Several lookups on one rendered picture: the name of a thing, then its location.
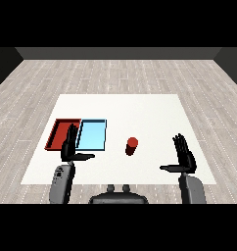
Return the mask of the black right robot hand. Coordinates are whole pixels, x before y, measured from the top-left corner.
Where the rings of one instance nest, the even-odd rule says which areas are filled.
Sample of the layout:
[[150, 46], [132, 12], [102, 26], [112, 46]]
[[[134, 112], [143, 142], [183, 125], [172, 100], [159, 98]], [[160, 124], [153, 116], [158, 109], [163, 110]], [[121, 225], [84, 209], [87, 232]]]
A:
[[196, 160], [193, 153], [189, 150], [185, 137], [179, 133], [172, 140], [174, 142], [178, 164], [160, 166], [160, 169], [169, 173], [193, 174], [196, 172]]

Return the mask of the small red can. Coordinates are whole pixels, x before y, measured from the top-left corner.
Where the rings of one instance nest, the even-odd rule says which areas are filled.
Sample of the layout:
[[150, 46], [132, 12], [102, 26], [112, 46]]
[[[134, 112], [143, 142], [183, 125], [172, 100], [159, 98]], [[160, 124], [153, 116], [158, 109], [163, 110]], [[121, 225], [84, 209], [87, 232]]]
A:
[[130, 137], [126, 143], [125, 154], [127, 156], [132, 156], [137, 146], [138, 146], [138, 140], [135, 137]]

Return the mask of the dark grey robot body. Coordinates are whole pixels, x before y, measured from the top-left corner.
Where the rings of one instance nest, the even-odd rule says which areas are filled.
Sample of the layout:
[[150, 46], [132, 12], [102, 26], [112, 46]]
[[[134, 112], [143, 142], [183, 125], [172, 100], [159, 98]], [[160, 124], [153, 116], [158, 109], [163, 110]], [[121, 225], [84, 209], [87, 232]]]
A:
[[122, 186], [122, 192], [115, 192], [115, 186], [109, 184], [107, 191], [92, 196], [89, 204], [148, 204], [148, 200], [143, 195], [132, 193], [128, 184]]

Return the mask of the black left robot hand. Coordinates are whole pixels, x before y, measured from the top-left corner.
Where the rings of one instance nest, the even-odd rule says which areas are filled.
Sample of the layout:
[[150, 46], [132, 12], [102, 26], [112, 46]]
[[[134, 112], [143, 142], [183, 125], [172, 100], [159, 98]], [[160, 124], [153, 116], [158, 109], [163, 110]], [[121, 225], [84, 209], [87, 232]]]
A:
[[62, 144], [61, 159], [63, 162], [87, 161], [94, 158], [94, 154], [75, 153], [75, 141], [77, 136], [77, 127], [71, 124], [68, 128], [66, 140]]

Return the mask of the red shallow open box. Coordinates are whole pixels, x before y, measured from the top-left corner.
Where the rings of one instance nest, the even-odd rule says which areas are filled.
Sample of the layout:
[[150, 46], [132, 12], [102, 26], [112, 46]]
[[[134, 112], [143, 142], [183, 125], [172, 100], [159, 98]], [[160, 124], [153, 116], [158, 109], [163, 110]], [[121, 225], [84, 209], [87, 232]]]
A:
[[70, 125], [79, 128], [81, 119], [56, 119], [47, 143], [45, 150], [47, 151], [60, 151], [62, 149], [63, 142], [67, 138], [67, 133]]

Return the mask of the light blue shallow open box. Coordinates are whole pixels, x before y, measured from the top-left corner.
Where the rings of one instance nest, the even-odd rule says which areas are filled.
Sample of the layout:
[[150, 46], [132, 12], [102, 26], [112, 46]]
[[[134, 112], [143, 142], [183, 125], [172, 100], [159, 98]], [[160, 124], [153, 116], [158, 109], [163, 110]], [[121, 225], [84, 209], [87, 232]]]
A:
[[104, 151], [107, 121], [104, 119], [84, 119], [77, 133], [77, 151]]

